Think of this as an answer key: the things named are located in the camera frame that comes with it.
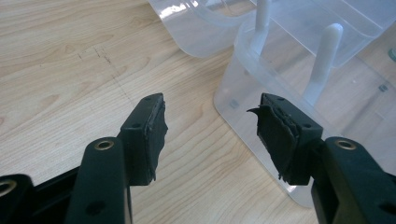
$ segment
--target metal grommet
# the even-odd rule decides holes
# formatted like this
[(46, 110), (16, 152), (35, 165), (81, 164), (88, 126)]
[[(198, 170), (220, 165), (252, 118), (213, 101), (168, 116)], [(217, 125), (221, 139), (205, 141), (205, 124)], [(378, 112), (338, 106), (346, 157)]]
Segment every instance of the metal grommet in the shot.
[(335, 140), (335, 144), (338, 147), (346, 149), (346, 150), (354, 150), (354, 149), (356, 149), (356, 145), (355, 144), (353, 144), (353, 143), (351, 143), (351, 142), (349, 142), (347, 140), (343, 140), (343, 139)]
[(113, 141), (104, 140), (101, 142), (96, 143), (95, 149), (96, 150), (106, 150), (114, 146)]
[(6, 179), (0, 181), (0, 197), (7, 195), (16, 187), (17, 187), (17, 182), (15, 180)]

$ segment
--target screw hole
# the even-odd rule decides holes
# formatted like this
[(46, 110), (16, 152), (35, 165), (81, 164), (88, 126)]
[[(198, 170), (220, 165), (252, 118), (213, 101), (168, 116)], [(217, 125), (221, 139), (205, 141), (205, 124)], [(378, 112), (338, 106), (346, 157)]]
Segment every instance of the screw hole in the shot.
[(338, 147), (343, 148), (343, 149), (346, 149), (346, 150), (353, 150), (353, 149), (356, 149), (355, 144), (353, 144), (353, 143), (351, 143), (351, 142), (348, 142), (348, 141), (346, 141), (346, 140), (336, 140), (336, 141), (335, 141), (335, 144), (336, 144)]
[(9, 194), (17, 187), (17, 182), (11, 179), (6, 179), (0, 182), (0, 197)]
[(394, 205), (393, 203), (381, 203), (379, 205), (379, 208), (384, 212), (396, 216), (396, 205)]
[(112, 141), (102, 141), (95, 145), (95, 149), (97, 150), (106, 150), (114, 146), (114, 142)]
[(105, 208), (106, 208), (105, 202), (103, 201), (93, 202), (88, 204), (87, 208), (85, 209), (85, 213), (94, 217), (101, 214)]
[(236, 108), (239, 107), (239, 103), (235, 99), (232, 99), (231, 102), (230, 102), (230, 107), (232, 109), (236, 109)]
[(388, 90), (388, 87), (387, 87), (386, 85), (380, 85), (378, 88), (379, 88), (382, 92)]

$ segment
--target clear plastic container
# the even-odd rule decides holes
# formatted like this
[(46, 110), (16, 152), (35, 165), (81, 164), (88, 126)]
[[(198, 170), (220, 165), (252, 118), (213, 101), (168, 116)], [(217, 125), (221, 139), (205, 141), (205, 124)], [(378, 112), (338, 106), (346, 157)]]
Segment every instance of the clear plastic container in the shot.
[(333, 66), (346, 63), (396, 21), (395, 0), (273, 0), (271, 18), (313, 54), (325, 27), (344, 35)]
[[(257, 107), (263, 92), (280, 95), (325, 130), (323, 139), (344, 136), (363, 144), (385, 171), (396, 175), (396, 90), (362, 60), (352, 58), (333, 69), (314, 105), (303, 98), (315, 56), (276, 23), (270, 23), (262, 56), (250, 47), (254, 21), (245, 22), (234, 54), (214, 97), (216, 109), (278, 180), (278, 172), (256, 134)], [(312, 206), (310, 187), (278, 183), (292, 199)]]
[(179, 47), (208, 57), (230, 47), (239, 26), (254, 14), (249, 0), (149, 0)]

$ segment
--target light wood surface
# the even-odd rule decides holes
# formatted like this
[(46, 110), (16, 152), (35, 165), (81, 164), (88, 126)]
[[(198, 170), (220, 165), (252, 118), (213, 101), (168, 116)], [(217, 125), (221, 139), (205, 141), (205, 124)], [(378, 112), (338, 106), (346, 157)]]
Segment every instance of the light wood surface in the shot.
[(78, 166), (163, 92), (169, 131), (157, 181), (132, 188), (135, 223), (316, 223), (213, 106), (231, 55), (185, 54), (145, 0), (0, 1), (0, 175)]

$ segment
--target white plastic peg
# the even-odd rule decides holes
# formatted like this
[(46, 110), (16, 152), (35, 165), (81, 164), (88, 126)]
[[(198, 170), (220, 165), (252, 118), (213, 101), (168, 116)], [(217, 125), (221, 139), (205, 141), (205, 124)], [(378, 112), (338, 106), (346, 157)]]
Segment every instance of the white plastic peg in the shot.
[(304, 98), (311, 105), (317, 102), (326, 86), (342, 35), (343, 26), (338, 23), (329, 25), (323, 31), (311, 78), (304, 91)]
[(270, 23), (271, 0), (257, 0), (256, 26), (250, 47), (259, 55), (265, 45)]

